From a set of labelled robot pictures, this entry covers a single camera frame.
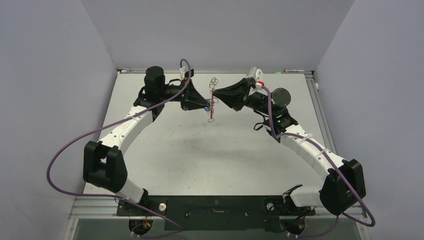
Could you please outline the red and steel key holder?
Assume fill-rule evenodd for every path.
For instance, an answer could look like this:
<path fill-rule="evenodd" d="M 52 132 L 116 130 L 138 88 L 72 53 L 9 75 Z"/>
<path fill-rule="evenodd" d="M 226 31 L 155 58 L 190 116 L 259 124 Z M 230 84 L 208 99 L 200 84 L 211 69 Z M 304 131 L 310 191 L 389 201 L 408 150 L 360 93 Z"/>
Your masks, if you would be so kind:
<path fill-rule="evenodd" d="M 214 106 L 215 103 L 218 103 L 219 100 L 217 98 L 215 98 L 215 88 L 216 86 L 219 84 L 219 80 L 216 77 L 212 77 L 210 82 L 209 82 L 209 93 L 210 93 L 210 98 L 208 99 L 208 107 L 207 107 L 207 113 L 209 115 L 209 119 L 207 120 L 209 123 L 213 123 L 215 121 L 214 118 Z"/>

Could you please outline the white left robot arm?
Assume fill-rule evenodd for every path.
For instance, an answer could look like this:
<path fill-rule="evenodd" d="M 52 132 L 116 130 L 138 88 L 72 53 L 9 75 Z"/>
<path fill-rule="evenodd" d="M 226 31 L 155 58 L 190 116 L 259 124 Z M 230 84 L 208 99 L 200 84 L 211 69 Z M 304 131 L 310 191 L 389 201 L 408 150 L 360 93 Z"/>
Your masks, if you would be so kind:
<path fill-rule="evenodd" d="M 165 102 L 179 102 L 184 111 L 209 107 L 191 81 L 194 73 L 194 69 L 184 66 L 179 79 L 166 82 L 160 66 L 149 67 L 125 120 L 99 141 L 85 145 L 83 180 L 129 200 L 129 208 L 136 215 L 145 214 L 149 208 L 149 201 L 144 198 L 147 193 L 129 179 L 124 155 L 138 135 L 158 118 Z"/>

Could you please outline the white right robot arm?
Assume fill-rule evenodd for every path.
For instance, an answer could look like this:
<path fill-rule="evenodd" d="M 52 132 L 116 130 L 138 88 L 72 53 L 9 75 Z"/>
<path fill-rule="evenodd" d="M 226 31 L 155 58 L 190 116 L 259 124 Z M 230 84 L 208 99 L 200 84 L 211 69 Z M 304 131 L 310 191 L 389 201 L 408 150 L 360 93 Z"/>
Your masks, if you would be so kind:
<path fill-rule="evenodd" d="M 265 128 L 271 137 L 294 151 L 323 180 L 321 187 L 297 185 L 283 195 L 283 209 L 289 214 L 302 207 L 323 207 L 339 216 L 366 196 L 362 165 L 355 159 L 346 160 L 325 148 L 290 116 L 287 106 L 290 93 L 284 88 L 270 92 L 261 81 L 243 78 L 236 84 L 213 92 L 215 98 L 229 108 L 243 107 L 262 115 L 257 129 Z"/>

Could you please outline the marker pen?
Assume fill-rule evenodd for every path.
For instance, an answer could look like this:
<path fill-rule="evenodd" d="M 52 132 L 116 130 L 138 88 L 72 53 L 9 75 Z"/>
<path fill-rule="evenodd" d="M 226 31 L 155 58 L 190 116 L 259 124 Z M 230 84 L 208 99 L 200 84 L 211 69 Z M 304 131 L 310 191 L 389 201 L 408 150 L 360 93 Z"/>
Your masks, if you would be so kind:
<path fill-rule="evenodd" d="M 300 70 L 300 69 L 285 69 L 283 70 L 284 73 L 290 73 L 290 74 L 304 74 L 306 71 L 305 70 Z"/>

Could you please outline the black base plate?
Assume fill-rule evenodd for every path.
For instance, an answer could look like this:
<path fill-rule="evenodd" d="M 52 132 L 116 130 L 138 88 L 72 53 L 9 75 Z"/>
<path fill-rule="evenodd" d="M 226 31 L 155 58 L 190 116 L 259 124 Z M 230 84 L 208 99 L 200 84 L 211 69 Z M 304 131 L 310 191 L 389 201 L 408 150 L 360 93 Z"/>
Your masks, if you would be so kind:
<path fill-rule="evenodd" d="M 143 206 L 172 220 L 164 223 L 166 231 L 278 232 L 316 213 L 312 207 L 296 207 L 280 195 L 151 195 Z"/>

